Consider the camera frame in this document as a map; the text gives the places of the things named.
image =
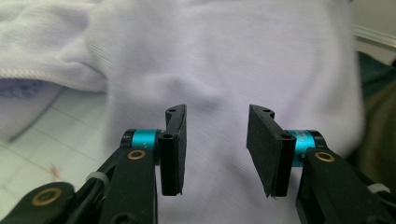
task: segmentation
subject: white towel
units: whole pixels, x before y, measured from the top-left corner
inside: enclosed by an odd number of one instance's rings
[[[93,1],[0,1],[0,140],[10,140],[29,127],[62,86],[106,89],[106,79],[92,67],[83,38],[89,11],[96,5]],[[10,96],[11,88],[16,91],[37,80],[40,86],[29,89],[34,95]]]
[[[32,40],[41,43],[35,57],[14,67],[43,71],[49,76],[37,78],[71,88],[107,90],[103,150],[117,148],[126,129],[163,129],[164,110],[187,105],[185,187],[182,196],[160,196],[161,223],[299,223],[298,171],[288,198],[264,197],[246,150],[249,104],[273,109],[284,129],[320,131],[341,155],[361,136],[348,1],[42,4],[58,6],[51,15],[62,19],[40,24],[63,28]],[[57,34],[68,38],[51,38]],[[0,54],[27,51],[15,46]],[[13,64],[0,58],[0,67]]]

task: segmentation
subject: cable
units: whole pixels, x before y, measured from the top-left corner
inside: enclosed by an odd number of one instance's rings
[[[375,182],[366,175],[359,172],[354,166],[351,168],[355,171],[356,176],[367,186],[372,186]],[[379,191],[376,193],[381,203],[384,204],[391,215],[396,217],[396,197],[386,191]]]
[[[91,178],[101,180],[101,181],[103,182],[104,186],[105,186],[105,191],[108,190],[108,187],[110,186],[110,180],[108,179],[108,177],[107,177],[106,174],[104,174],[104,173],[102,173],[102,172],[98,172],[98,171],[92,172],[92,173],[90,173],[90,174],[87,176],[87,181],[88,181],[89,179],[91,179]]]
[[[92,190],[87,197],[81,202],[79,207],[70,215],[66,224],[78,224],[83,214],[87,212],[87,208],[93,205],[94,201],[97,200],[98,196],[103,192],[104,183],[100,180],[95,180]]]
[[[390,189],[387,186],[380,184],[380,183],[369,185],[367,187],[367,189],[370,190],[373,194],[383,192],[383,191],[390,193]]]

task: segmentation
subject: screw hole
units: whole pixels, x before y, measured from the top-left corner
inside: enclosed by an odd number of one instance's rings
[[[290,135],[285,134],[285,133],[282,133],[280,136],[283,138],[286,138],[286,139],[291,139]]]
[[[173,138],[173,135],[170,133],[166,133],[163,135],[163,138]]]
[[[328,162],[335,161],[335,157],[326,152],[317,152],[315,153],[315,156],[321,161],[328,161]]]
[[[56,201],[62,194],[59,188],[44,189],[39,192],[32,200],[34,206],[43,206]]]
[[[146,152],[144,150],[140,150],[140,149],[134,150],[134,151],[128,153],[128,155],[127,155],[128,159],[131,161],[140,160],[145,156],[146,156]]]
[[[111,224],[135,224],[137,223],[134,215],[129,213],[117,214],[110,221]]]

